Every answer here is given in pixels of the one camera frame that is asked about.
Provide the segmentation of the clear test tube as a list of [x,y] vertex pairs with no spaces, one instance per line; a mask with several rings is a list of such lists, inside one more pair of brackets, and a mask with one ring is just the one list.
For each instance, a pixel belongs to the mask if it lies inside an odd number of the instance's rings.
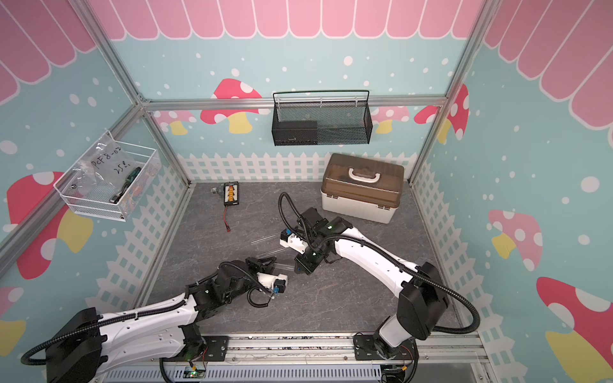
[[295,266],[293,264],[276,262],[275,268],[279,268],[286,271],[293,271],[295,269]]
[[285,250],[287,250],[287,248],[279,248],[279,249],[276,249],[274,251],[264,253],[263,255],[260,255],[259,258],[263,259],[263,258],[267,258],[267,257],[271,257],[271,256],[276,256],[277,254],[279,254],[281,252],[284,252]]
[[273,234],[273,235],[270,235],[270,236],[264,236],[263,238],[259,238],[259,239],[253,240],[251,242],[251,244],[266,243],[268,241],[275,240],[275,239],[279,239],[279,235]]

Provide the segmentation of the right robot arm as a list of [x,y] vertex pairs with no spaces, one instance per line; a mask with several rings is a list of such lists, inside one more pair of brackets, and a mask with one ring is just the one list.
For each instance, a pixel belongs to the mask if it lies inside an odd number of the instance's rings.
[[[287,192],[281,192],[278,209],[288,203],[297,218],[292,226],[282,214],[286,225],[280,236],[284,247],[296,251],[295,272],[312,274],[331,255],[360,266],[387,287],[397,298],[397,312],[375,330],[373,348],[384,359],[395,357],[405,342],[426,340],[434,332],[470,334],[478,330],[481,316],[465,296],[445,286],[438,269],[431,263],[417,265],[389,253],[367,239],[354,225],[342,217],[323,218],[314,208],[299,212]],[[461,303],[470,313],[466,327],[439,325],[450,302]]]

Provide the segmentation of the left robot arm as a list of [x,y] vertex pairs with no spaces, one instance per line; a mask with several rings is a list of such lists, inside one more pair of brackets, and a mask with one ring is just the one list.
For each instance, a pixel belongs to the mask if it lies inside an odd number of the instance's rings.
[[187,362],[208,345],[199,322],[241,295],[255,307],[256,291],[273,298],[288,277],[275,275],[276,258],[221,263],[209,276],[185,286],[182,294],[130,311],[79,311],[50,340],[22,355],[23,365],[43,365],[49,382],[91,382],[118,367],[148,359]]

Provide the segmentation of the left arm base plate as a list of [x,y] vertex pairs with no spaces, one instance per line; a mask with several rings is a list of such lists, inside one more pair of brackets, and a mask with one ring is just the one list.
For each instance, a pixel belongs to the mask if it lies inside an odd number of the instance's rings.
[[224,362],[230,338],[228,336],[211,335],[201,338],[201,344],[196,349],[196,356],[191,361]]

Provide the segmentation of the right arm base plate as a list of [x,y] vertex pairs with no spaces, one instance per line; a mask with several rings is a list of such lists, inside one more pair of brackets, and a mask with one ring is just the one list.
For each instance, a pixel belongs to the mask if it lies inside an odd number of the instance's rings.
[[354,358],[357,361],[413,361],[418,358],[413,338],[398,347],[390,347],[373,334],[356,333],[353,336]]

